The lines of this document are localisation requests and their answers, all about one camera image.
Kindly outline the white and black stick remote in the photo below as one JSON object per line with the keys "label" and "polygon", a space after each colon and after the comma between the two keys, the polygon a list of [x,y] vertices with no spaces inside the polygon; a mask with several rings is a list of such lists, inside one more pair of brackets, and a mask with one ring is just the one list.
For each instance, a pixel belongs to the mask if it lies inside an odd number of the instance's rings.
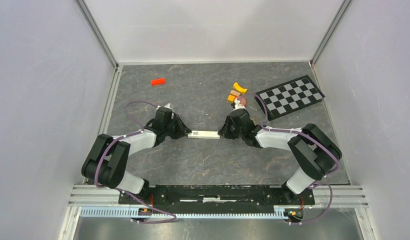
{"label": "white and black stick remote", "polygon": [[188,138],[193,139],[220,139],[220,135],[217,131],[203,131],[203,130],[193,130],[187,135]]}

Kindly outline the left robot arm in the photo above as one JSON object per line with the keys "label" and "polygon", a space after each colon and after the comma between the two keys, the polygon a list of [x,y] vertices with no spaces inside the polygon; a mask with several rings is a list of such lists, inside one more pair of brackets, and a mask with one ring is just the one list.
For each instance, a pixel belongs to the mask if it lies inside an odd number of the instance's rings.
{"label": "left robot arm", "polygon": [[83,177],[98,186],[130,192],[138,204],[150,198],[149,183],[126,170],[129,156],[161,144],[166,137],[173,140],[192,133],[171,108],[159,106],[155,117],[144,129],[126,135],[100,134],[81,168]]}

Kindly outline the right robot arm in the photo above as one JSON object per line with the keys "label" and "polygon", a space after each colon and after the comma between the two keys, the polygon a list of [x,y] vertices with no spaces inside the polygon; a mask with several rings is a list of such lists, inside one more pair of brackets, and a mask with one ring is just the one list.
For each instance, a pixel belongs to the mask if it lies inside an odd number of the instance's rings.
{"label": "right robot arm", "polygon": [[302,128],[273,128],[254,124],[246,109],[235,109],[217,133],[225,139],[240,138],[254,148],[290,151],[299,168],[283,184],[281,196],[288,204],[295,204],[305,189],[340,167],[341,150],[313,123]]}

